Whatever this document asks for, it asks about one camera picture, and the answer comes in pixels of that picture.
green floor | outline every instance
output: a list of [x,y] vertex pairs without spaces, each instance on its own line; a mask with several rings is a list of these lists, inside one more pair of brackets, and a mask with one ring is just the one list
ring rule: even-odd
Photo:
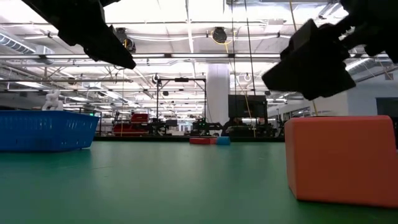
[[94,142],[0,154],[0,223],[398,223],[398,210],[296,201],[283,143]]

warehouse ceiling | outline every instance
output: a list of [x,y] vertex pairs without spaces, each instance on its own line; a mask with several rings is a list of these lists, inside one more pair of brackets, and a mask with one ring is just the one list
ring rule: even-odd
[[[321,25],[336,23],[346,15],[339,4],[327,2],[294,1],[293,13],[297,28],[310,18]],[[264,94],[267,88],[260,78],[261,74],[279,61],[278,54],[286,48],[289,37],[295,32],[290,6],[288,0],[248,0],[246,11],[243,3],[240,0],[234,1],[233,13],[230,0],[121,0],[107,6],[105,16],[108,25],[126,28],[127,35],[137,49],[137,55],[133,55],[137,67],[134,70],[121,70],[108,63],[94,62],[84,57],[83,49],[78,45],[68,46],[57,37],[58,30],[54,26],[22,1],[0,0],[0,34],[11,34],[28,47],[45,46],[47,53],[53,51],[59,55],[43,61],[24,57],[29,55],[22,55],[10,47],[0,45],[0,63],[3,68],[0,76],[2,79],[10,79],[12,75],[12,79],[16,80],[50,80],[51,82],[39,83],[41,89],[62,89],[63,96],[67,96],[65,104],[71,107],[91,103],[106,111],[125,102],[124,107],[146,110],[156,107],[156,86],[152,82],[154,75],[159,78],[206,78],[209,63],[227,63],[231,75],[237,76],[236,82],[234,77],[231,79],[231,91],[235,91],[237,83],[236,91],[239,94],[244,91],[253,94],[254,88],[257,94]],[[228,45],[217,44],[211,38],[215,27],[224,27]],[[227,52],[241,54],[235,67],[225,56]],[[253,63],[248,54],[250,52],[258,56]],[[363,53],[363,49],[357,48],[354,53]],[[353,74],[362,63],[356,65],[358,62],[360,61],[348,61],[348,64],[355,65],[350,68]],[[73,78],[92,82],[58,82]],[[11,87],[3,84],[2,88],[20,91],[39,89],[36,85],[26,83],[12,83]],[[162,91],[169,93],[168,96],[163,92],[160,94],[164,103],[162,113],[201,113],[204,103],[203,82],[169,82],[162,88]],[[300,98],[295,93],[272,93],[269,98],[289,99],[290,96]]]

